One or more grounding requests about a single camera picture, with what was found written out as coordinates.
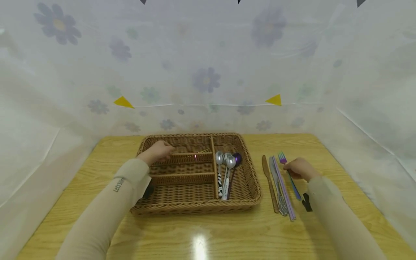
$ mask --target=rainbow fork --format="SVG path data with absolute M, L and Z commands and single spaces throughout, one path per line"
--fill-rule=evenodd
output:
M 281 152 L 279 152 L 279 153 L 277 154 L 277 156 L 279 157 L 279 162 L 280 162 L 281 164 L 286 164 L 286 163 L 287 163 L 287 160 L 286 160 L 285 154 L 284 154 L 282 151 L 281 151 Z M 295 183 L 293 182 L 292 177 L 290 176 L 289 171 L 287 171 L 287 173 L 288 173 L 288 175 L 289 175 L 290 182 L 292 183 L 292 188 L 293 188 L 293 191 L 295 192 L 296 199 L 297 199 L 298 201 L 301 201 L 301 200 L 302 200 L 302 197 L 300 196 L 299 192 L 297 191 L 296 186 L 295 186 Z

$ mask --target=butter knife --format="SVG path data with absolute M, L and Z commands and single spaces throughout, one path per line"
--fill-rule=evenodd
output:
M 272 175 L 273 175 L 273 180 L 275 181 L 275 185 L 276 185 L 276 189 L 277 189 L 277 200 L 279 201 L 279 212 L 283 216 L 287 216 L 289 211 L 287 209 L 285 199 L 283 198 L 283 195 L 280 191 L 279 177 L 277 176 L 277 172 L 276 172 L 275 165 L 273 163 L 273 158 L 272 157 L 269 158 L 269 166 L 270 166 L 270 170 L 271 170 Z
M 279 205 L 277 204 L 275 191 L 273 190 L 273 184 L 272 184 L 272 179 L 271 179 L 271 176 L 270 176 L 269 167 L 267 166 L 266 155 L 263 155 L 261 160 L 262 160 L 262 163 L 263 163 L 264 175 L 266 175 L 267 182 L 269 183 L 270 194 L 272 196 L 272 202 L 273 202 L 273 209 L 275 210 L 275 213 L 279 213 Z

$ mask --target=left hand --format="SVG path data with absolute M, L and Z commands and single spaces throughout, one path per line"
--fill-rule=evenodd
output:
M 156 161 L 166 161 L 170 159 L 171 153 L 175 150 L 175 147 L 166 143 L 165 141 L 157 141 L 149 149 L 137 156 L 147 165 L 151 165 Z

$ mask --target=spoon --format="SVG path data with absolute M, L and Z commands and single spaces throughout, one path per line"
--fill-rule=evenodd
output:
M 224 154 L 224 163 L 226 163 L 225 161 L 227 160 L 228 157 L 230 157 L 231 154 L 230 153 L 225 153 Z M 225 176 L 227 175 L 227 167 L 225 168 L 225 174 L 224 174 L 224 182 L 225 182 Z
M 233 154 L 233 156 L 235 157 L 235 166 L 234 166 L 233 173 L 230 176 L 230 185 L 228 186 L 227 200 L 230 197 L 230 190 L 231 190 L 231 185 L 233 184 L 233 180 L 234 180 L 235 168 L 237 168 L 243 161 L 243 157 L 241 156 L 240 153 L 235 153 L 235 154 Z
M 225 163 L 227 164 L 228 172 L 227 172 L 227 174 L 224 177 L 224 189 L 223 189 L 224 194 L 223 194 L 223 196 L 221 198 L 223 201 L 226 201 L 227 200 L 227 197 L 228 197 L 228 186 L 230 184 L 230 176 L 229 175 L 230 175 L 231 169 L 234 168 L 234 166 L 237 163 L 237 161 L 235 160 L 235 157 L 231 155 L 231 156 L 228 156 L 227 157 L 227 159 L 225 160 Z
M 220 151 L 215 153 L 215 162 L 218 165 L 218 197 L 221 198 L 223 196 L 223 185 L 221 183 L 221 164 L 224 162 L 224 155 Z

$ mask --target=table surface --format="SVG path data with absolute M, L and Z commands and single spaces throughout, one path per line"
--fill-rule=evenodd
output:
M 53 259 L 77 218 L 118 168 L 135 156 L 142 139 L 103 138 L 17 259 Z M 336 259 L 325 230 L 293 192 L 289 193 L 297 220 L 290 222 L 288 217 L 274 213 L 261 158 L 263 154 L 276 156 L 280 150 L 288 160 L 306 158 L 330 178 L 389 259 L 416 259 L 412 249 L 315 136 L 244 135 L 244 140 L 263 192 L 258 207 L 222 215 L 135 217 L 127 213 L 107 259 Z M 295 184 L 300 193 L 306 191 L 304 181 L 295 180 Z

